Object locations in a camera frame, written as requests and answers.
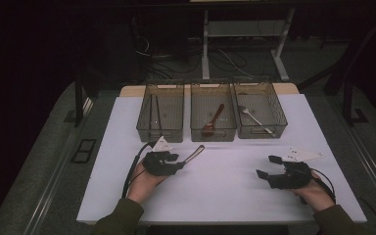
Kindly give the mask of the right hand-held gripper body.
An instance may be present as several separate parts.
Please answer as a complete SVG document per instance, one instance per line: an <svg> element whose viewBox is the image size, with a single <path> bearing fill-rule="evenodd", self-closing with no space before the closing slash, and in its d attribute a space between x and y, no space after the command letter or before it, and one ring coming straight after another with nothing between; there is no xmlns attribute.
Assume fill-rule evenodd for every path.
<svg viewBox="0 0 376 235"><path fill-rule="evenodd" d="M304 149L290 148L284 157L283 166L285 172L282 174L270 175L267 180L271 188L277 189L299 189L312 179L311 169L307 161L320 159L322 153Z"/></svg>

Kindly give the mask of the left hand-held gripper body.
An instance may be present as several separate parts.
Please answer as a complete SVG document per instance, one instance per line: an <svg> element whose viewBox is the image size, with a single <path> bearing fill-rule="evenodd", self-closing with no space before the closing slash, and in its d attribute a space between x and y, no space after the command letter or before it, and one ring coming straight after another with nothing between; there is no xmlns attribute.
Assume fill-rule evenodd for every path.
<svg viewBox="0 0 376 235"><path fill-rule="evenodd" d="M145 169L156 176L170 176L174 175L176 171L173 166L175 162L167 162L166 156L171 154L172 147L168 144L162 136L153 147L153 150L146 154L142 165Z"/></svg>

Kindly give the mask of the transparent brown plastic bin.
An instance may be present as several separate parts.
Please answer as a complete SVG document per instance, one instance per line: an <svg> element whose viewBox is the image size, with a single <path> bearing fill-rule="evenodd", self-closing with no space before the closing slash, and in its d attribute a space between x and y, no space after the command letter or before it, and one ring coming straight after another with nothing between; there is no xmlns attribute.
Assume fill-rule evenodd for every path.
<svg viewBox="0 0 376 235"><path fill-rule="evenodd" d="M256 79L235 79L233 81L235 110L238 114L238 137L241 139L278 139L288 121L283 112L277 93L271 82ZM257 118L263 127L274 132L272 136L248 115L239 111L244 106Z"/></svg>
<svg viewBox="0 0 376 235"><path fill-rule="evenodd" d="M224 110L214 124L212 136L203 136L203 127L212 120L220 104ZM191 84L191 140L193 142L232 142L237 123L231 93L231 84L227 79L194 81Z"/></svg>
<svg viewBox="0 0 376 235"><path fill-rule="evenodd" d="M152 129L149 130L150 95L153 95ZM183 142L184 83L182 80L151 81L145 86L136 129L142 142L157 141L160 136L156 96L159 97L163 137L170 143Z"/></svg>

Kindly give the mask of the brown wooden spoon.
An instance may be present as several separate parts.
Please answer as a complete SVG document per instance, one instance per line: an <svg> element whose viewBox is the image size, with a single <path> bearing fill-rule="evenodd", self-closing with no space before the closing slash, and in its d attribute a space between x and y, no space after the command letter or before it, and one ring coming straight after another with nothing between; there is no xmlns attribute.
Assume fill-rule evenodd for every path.
<svg viewBox="0 0 376 235"><path fill-rule="evenodd" d="M217 121L218 117L220 116L220 114L222 113L222 111L224 110L224 105L223 104L220 104L217 111L215 112L213 118L211 119L211 121L209 121L202 129L201 131L201 134L203 136L212 136L213 133L214 133L214 124L215 122Z"/></svg>

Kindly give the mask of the person's left hand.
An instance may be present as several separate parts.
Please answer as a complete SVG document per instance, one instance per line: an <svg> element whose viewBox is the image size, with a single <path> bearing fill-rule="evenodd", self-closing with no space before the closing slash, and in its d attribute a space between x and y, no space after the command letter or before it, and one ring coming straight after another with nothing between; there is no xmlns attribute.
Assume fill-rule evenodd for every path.
<svg viewBox="0 0 376 235"><path fill-rule="evenodd" d="M139 163L132 173L126 198L138 204L143 204L155 188L165 180L166 176L153 175Z"/></svg>

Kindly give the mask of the person's right hand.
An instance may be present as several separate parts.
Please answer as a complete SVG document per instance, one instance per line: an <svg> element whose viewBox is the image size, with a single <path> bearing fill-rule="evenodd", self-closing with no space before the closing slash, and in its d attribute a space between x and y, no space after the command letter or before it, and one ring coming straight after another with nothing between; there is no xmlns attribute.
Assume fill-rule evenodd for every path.
<svg viewBox="0 0 376 235"><path fill-rule="evenodd" d="M312 179L307 186L292 189L295 195L301 196L314 212L321 212L335 205L325 189L316 182L319 176L312 172Z"/></svg>

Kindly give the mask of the white table mat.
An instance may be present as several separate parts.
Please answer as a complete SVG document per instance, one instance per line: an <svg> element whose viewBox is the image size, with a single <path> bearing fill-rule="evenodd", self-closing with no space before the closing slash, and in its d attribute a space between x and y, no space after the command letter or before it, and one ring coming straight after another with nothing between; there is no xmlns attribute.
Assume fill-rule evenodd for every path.
<svg viewBox="0 0 376 235"><path fill-rule="evenodd" d="M309 206L286 190L272 189L259 170L279 174L269 156L290 150L318 153L309 166L335 187L337 202L353 221L366 217L302 94L279 98L288 124L278 139L209 142L204 151L160 184L145 202L144 224L290 224L312 220ZM93 224L116 206L133 159L143 144L136 130L141 99L116 99L77 219Z"/></svg>

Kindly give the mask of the black metal stand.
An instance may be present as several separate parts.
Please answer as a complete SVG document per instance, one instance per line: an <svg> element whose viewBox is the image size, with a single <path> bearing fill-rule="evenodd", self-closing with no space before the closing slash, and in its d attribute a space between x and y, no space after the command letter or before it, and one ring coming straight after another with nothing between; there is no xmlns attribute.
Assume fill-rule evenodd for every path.
<svg viewBox="0 0 376 235"><path fill-rule="evenodd" d="M343 117L349 126L368 122L364 112L353 107L353 82L351 80L344 82Z"/></svg>

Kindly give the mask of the white metal stand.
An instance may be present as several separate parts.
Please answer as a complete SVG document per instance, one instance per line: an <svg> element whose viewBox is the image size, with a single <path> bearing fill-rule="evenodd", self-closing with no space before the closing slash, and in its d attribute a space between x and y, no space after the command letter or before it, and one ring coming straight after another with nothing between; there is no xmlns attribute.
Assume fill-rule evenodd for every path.
<svg viewBox="0 0 376 235"><path fill-rule="evenodd" d="M211 21L210 12L204 10L202 76L210 79L209 42L218 37L277 37L278 42L270 54L282 81L289 81L289 75L282 62L281 54L295 15L295 8L288 10L284 20Z"/></svg>

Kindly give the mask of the grey metal rail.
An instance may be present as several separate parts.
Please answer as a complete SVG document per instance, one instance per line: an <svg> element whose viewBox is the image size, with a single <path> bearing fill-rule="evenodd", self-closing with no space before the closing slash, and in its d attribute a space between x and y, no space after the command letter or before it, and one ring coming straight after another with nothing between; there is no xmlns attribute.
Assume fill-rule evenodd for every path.
<svg viewBox="0 0 376 235"><path fill-rule="evenodd" d="M63 142L62 152L58 156L57 164L54 166L51 177L46 184L38 204L35 207L31 218L23 232L23 235L37 235L42 223L44 222L48 210L51 208L55 195L63 181L66 172L66 166L70 161L71 151L73 150L78 136L82 132L82 122L87 121L87 117L92 110L94 102L86 98L82 105L79 105L74 111L79 112L81 121L76 122L78 117L73 120L73 128L69 133L66 141Z"/></svg>
<svg viewBox="0 0 376 235"><path fill-rule="evenodd" d="M376 126L372 123L342 124L343 141L338 159L355 194L376 202Z"/></svg>

